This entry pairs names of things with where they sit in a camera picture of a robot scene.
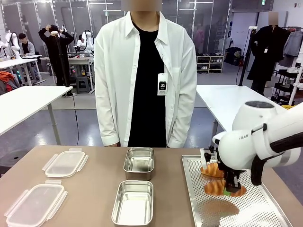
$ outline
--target stool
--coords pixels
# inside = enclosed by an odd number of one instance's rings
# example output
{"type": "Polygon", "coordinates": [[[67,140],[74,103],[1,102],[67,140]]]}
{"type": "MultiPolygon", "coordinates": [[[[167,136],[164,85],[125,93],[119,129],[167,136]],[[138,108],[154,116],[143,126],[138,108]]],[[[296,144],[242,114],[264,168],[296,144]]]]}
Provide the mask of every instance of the stool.
{"type": "Polygon", "coordinates": [[[0,158],[0,177],[1,174],[5,174],[7,171],[9,171],[9,169],[12,168],[28,152],[28,150],[16,150],[0,158]]]}
{"type": "Polygon", "coordinates": [[[90,92],[89,88],[89,80],[87,77],[77,77],[76,78],[76,85],[77,85],[77,93],[88,93],[90,92]]]}

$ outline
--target glass wall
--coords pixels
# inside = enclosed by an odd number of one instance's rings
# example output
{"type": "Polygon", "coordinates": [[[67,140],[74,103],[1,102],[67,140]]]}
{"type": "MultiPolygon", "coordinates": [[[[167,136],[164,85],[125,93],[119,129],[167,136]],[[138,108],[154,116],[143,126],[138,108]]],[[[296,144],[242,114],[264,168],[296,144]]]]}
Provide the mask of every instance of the glass wall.
{"type": "MultiPolygon", "coordinates": [[[[163,0],[166,19],[185,28],[196,52],[223,52],[231,0],[163,0]]],[[[100,28],[123,17],[121,0],[3,0],[5,28],[25,33],[37,51],[47,55],[38,31],[48,24],[65,26],[75,36],[86,29],[97,36],[100,28]]]]}

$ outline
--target white table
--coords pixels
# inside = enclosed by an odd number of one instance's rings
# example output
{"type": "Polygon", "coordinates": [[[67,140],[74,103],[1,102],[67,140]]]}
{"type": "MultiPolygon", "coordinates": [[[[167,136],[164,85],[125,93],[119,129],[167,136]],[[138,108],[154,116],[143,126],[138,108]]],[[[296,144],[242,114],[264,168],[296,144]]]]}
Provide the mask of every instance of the white table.
{"type": "MultiPolygon", "coordinates": [[[[44,57],[44,58],[40,58],[40,59],[49,61],[49,57],[44,57]]],[[[92,73],[90,71],[90,65],[94,63],[94,57],[68,58],[68,62],[69,62],[70,65],[88,65],[88,67],[89,67],[90,87],[91,87],[89,94],[93,93],[95,91],[95,88],[93,86],[93,80],[92,80],[92,73]]],[[[56,85],[52,65],[51,65],[51,71],[52,71],[52,74],[53,74],[53,82],[56,85]]]]}
{"type": "Polygon", "coordinates": [[[20,87],[1,95],[0,103],[5,106],[5,110],[0,111],[0,135],[47,106],[57,145],[61,145],[57,123],[53,115],[52,102],[70,90],[72,90],[72,87],[20,87]]]}
{"type": "Polygon", "coordinates": [[[13,59],[13,60],[8,60],[8,61],[1,61],[0,62],[0,69],[10,68],[11,73],[12,73],[12,67],[13,66],[17,66],[17,68],[20,67],[20,66],[23,67],[24,71],[26,73],[26,76],[27,76],[28,84],[29,84],[29,86],[32,86],[32,82],[30,80],[29,73],[28,73],[28,70],[27,70],[27,63],[33,62],[33,61],[35,61],[35,59],[13,59]]]}
{"type": "Polygon", "coordinates": [[[39,70],[39,67],[38,67],[38,57],[41,57],[42,55],[30,55],[30,56],[22,56],[22,58],[26,58],[26,59],[34,59],[35,60],[35,64],[36,64],[36,68],[37,68],[37,71],[38,71],[38,75],[39,75],[39,78],[40,78],[40,81],[37,83],[37,84],[40,84],[44,81],[46,81],[46,79],[42,80],[42,77],[41,77],[41,74],[40,74],[40,70],[39,70]]]}
{"type": "Polygon", "coordinates": [[[197,93],[214,116],[213,134],[217,134],[218,123],[225,131],[232,131],[232,123],[240,107],[248,101],[263,101],[276,107],[278,113],[286,111],[277,103],[251,90],[237,85],[198,85],[197,93]]]}
{"type": "Polygon", "coordinates": [[[38,54],[38,55],[22,56],[22,58],[38,58],[38,57],[42,57],[42,55],[38,54]]]}

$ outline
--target shoe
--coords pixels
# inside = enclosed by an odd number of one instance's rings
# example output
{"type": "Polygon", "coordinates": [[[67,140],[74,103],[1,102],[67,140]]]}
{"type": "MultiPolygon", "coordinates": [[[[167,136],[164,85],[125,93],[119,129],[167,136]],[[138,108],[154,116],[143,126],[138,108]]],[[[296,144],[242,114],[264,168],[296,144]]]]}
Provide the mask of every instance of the shoe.
{"type": "Polygon", "coordinates": [[[68,97],[68,98],[72,98],[72,97],[75,97],[75,96],[77,96],[76,93],[71,93],[71,94],[67,94],[66,95],[66,97],[68,97]]]}

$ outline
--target id badge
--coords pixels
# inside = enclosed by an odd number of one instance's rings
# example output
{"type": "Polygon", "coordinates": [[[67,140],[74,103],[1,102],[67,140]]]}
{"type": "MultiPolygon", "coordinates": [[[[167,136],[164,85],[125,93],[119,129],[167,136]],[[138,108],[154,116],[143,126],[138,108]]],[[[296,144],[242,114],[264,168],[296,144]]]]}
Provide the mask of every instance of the id badge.
{"type": "Polygon", "coordinates": [[[165,96],[167,95],[167,73],[159,73],[158,74],[158,95],[165,96]]]}

